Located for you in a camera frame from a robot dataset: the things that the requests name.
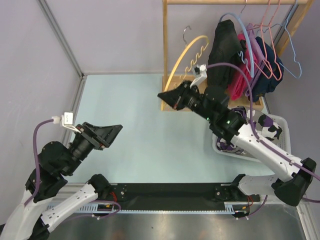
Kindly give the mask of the yellow hanger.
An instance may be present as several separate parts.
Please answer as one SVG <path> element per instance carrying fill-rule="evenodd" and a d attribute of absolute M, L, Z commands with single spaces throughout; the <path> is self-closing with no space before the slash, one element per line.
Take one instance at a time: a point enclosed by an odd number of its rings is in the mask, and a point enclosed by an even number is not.
<path fill-rule="evenodd" d="M 209 37 L 205 34 L 196 36 L 187 42 L 170 71 L 163 75 L 162 89 L 171 90 L 184 80 L 193 80 L 192 68 L 201 62 L 201 58 L 210 46 Z"/>

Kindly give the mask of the black trousers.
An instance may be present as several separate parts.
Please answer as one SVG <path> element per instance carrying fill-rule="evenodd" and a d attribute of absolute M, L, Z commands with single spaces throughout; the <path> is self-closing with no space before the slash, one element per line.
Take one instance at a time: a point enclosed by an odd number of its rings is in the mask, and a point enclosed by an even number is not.
<path fill-rule="evenodd" d="M 242 62 L 238 53 L 246 50 L 246 41 L 238 39 L 234 23 L 230 19 L 221 21 L 215 29 L 207 64 L 230 63 L 238 66 Z M 209 68 L 207 70 L 207 84 L 226 89 L 231 84 L 234 73 L 235 69 L 230 66 Z"/>

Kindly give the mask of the light blue plastic hanger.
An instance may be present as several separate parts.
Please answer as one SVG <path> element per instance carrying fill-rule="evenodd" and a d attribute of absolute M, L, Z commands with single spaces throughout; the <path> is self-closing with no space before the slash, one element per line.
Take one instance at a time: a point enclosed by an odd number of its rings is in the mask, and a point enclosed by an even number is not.
<path fill-rule="evenodd" d="M 232 12 L 227 12 L 220 17 L 219 22 L 221 22 L 225 16 L 234 17 L 242 29 L 242 32 L 243 32 L 243 35 L 244 35 L 244 38 L 245 38 L 245 41 L 247 44 L 247 52 L 249 54 L 250 68 L 249 68 L 249 61 L 246 58 L 244 58 L 244 54 L 239 53 L 238 55 L 241 57 L 241 61 L 245 64 L 246 69 L 249 71 L 250 77 L 253 78 L 255 75 L 255 62 L 254 62 L 254 54 L 252 51 L 251 41 L 250 41 L 250 38 L 249 38 L 249 35 L 247 32 L 247 29 L 246 29 L 244 23 L 242 22 L 240 15 L 236 15 L 235 13 L 232 13 Z"/>

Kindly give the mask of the purple camouflage trousers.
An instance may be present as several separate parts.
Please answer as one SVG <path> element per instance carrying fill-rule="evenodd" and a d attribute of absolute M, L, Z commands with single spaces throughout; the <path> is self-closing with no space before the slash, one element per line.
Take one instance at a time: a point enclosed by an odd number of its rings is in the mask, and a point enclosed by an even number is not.
<path fill-rule="evenodd" d="M 237 114 L 240 114 L 242 118 L 249 123 L 251 112 L 249 107 L 238 106 L 232 108 L 231 110 L 233 112 L 236 112 Z M 257 133 L 259 133 L 269 141 L 273 142 L 275 145 L 279 143 L 280 137 L 283 133 L 283 129 L 271 117 L 259 110 L 254 109 L 252 112 L 252 122 Z M 240 156 L 249 155 L 249 153 L 244 149 L 234 144 L 227 144 L 227 142 L 220 137 L 216 139 L 215 146 L 217 150 L 220 152 L 236 154 Z"/>

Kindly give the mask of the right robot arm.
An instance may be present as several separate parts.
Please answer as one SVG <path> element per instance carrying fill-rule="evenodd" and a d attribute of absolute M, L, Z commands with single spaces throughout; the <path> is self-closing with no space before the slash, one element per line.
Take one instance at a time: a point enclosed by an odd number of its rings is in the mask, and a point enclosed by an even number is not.
<path fill-rule="evenodd" d="M 316 162 L 311 158 L 302 160 L 258 134 L 254 126 L 228 108 L 228 96 L 221 87 L 208 86 L 199 93 L 187 80 L 157 96 L 176 111 L 188 108 L 206 119 L 217 137 L 244 149 L 272 170 L 272 175 L 238 175 L 230 188 L 235 200 L 242 201 L 249 195 L 273 195 L 287 205 L 299 205 L 316 176 Z"/>

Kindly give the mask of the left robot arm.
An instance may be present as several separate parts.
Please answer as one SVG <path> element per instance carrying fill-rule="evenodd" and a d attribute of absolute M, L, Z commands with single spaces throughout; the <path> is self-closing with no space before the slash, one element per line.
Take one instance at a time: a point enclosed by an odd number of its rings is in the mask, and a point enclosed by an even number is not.
<path fill-rule="evenodd" d="M 59 141 L 51 141 L 38 152 L 38 130 L 53 122 L 53 119 L 45 120 L 33 131 L 35 169 L 25 183 L 21 203 L 0 226 L 2 240 L 46 240 L 59 224 L 82 206 L 95 200 L 111 199 L 113 205 L 117 203 L 112 185 L 102 174 L 95 174 L 79 191 L 47 210 L 67 184 L 66 177 L 73 175 L 91 151 L 109 148 L 123 128 L 120 124 L 95 126 L 84 122 L 73 127 L 75 137 L 69 147 Z"/>

